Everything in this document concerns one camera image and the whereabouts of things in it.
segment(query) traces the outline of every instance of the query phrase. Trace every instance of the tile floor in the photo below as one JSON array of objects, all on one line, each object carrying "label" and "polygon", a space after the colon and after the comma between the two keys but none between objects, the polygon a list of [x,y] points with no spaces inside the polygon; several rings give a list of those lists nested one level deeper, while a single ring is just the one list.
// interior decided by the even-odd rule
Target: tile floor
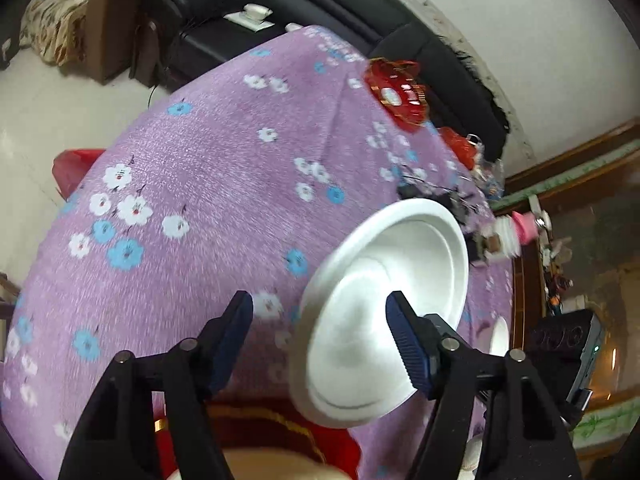
[{"label": "tile floor", "polygon": [[[69,148],[102,148],[146,109],[128,71],[106,85],[23,50],[0,72],[0,272],[22,284],[63,200],[51,175]],[[167,95],[158,88],[153,101]]]}]

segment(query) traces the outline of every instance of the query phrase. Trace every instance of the metal screw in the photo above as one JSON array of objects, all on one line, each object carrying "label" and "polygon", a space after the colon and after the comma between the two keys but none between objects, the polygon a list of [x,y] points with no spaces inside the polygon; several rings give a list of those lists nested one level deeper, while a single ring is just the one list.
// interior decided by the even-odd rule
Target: metal screw
[{"label": "metal screw", "polygon": [[123,363],[124,361],[128,361],[130,358],[133,357],[133,352],[129,351],[129,350],[120,350],[115,356],[114,356],[114,361],[117,361],[119,363]]},{"label": "metal screw", "polygon": [[198,346],[198,340],[193,337],[188,337],[180,341],[180,350],[184,350],[185,352],[190,352],[196,348],[196,346]]},{"label": "metal screw", "polygon": [[460,343],[457,339],[453,339],[452,337],[446,337],[442,340],[442,347],[445,350],[449,350],[450,352],[456,351],[460,348]]},{"label": "metal screw", "polygon": [[521,363],[527,358],[527,355],[519,348],[514,348],[509,352],[509,357],[514,361]]}]

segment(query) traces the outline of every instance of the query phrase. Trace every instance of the pink cap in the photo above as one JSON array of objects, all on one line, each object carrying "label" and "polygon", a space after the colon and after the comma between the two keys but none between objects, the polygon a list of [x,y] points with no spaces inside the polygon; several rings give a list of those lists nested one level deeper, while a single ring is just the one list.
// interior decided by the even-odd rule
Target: pink cap
[{"label": "pink cap", "polygon": [[538,226],[536,225],[536,217],[533,213],[512,213],[511,219],[516,227],[518,241],[520,245],[527,245],[531,241],[538,238]]}]

